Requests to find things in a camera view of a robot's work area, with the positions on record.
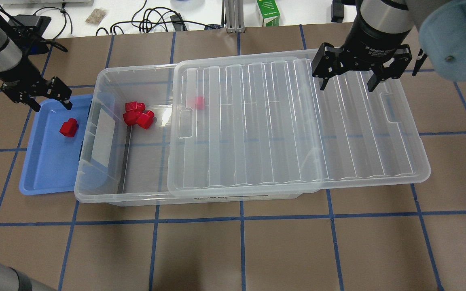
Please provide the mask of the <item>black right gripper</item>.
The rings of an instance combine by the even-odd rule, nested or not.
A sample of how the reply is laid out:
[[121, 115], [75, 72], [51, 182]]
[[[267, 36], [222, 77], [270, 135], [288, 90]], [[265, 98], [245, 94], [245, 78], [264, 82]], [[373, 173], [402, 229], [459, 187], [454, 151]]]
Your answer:
[[408, 44], [378, 51], [366, 45], [348, 48], [324, 42], [313, 57], [312, 76], [321, 79], [320, 90], [324, 91], [329, 79], [334, 76], [349, 71], [372, 71], [368, 79], [368, 92], [373, 92], [381, 82], [401, 77], [412, 59]]

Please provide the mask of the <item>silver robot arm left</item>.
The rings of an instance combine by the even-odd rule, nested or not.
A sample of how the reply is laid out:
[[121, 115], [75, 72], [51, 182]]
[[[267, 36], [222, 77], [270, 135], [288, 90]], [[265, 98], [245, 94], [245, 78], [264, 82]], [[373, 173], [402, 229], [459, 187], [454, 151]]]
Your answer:
[[9, 24], [0, 8], [0, 81], [1, 91], [13, 102], [28, 105], [39, 112], [41, 106], [35, 97], [58, 101], [67, 110], [72, 109], [72, 90], [59, 77], [45, 79], [29, 60], [28, 51], [18, 45], [21, 35]]

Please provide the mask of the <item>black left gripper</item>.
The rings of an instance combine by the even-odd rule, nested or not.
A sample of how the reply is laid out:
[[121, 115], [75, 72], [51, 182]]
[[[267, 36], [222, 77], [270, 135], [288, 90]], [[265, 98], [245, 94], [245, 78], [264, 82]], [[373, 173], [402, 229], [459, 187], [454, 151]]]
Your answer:
[[33, 111], [39, 112], [41, 105], [34, 97], [42, 96], [59, 101], [67, 110], [72, 110], [70, 101], [72, 90], [59, 78], [50, 80], [39, 78], [31, 83], [19, 82], [16, 84], [3, 83], [1, 91], [13, 102], [28, 105]]

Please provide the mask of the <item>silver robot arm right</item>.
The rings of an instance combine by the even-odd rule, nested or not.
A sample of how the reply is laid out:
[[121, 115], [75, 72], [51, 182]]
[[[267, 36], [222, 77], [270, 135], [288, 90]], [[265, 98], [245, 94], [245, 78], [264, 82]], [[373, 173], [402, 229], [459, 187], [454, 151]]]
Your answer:
[[405, 38], [417, 28], [420, 51], [416, 75], [426, 59], [434, 71], [454, 82], [466, 82], [466, 0], [341, 0], [356, 8], [342, 46], [323, 43], [312, 61], [320, 90], [349, 71], [372, 71], [369, 92], [387, 79], [398, 79], [413, 55]]

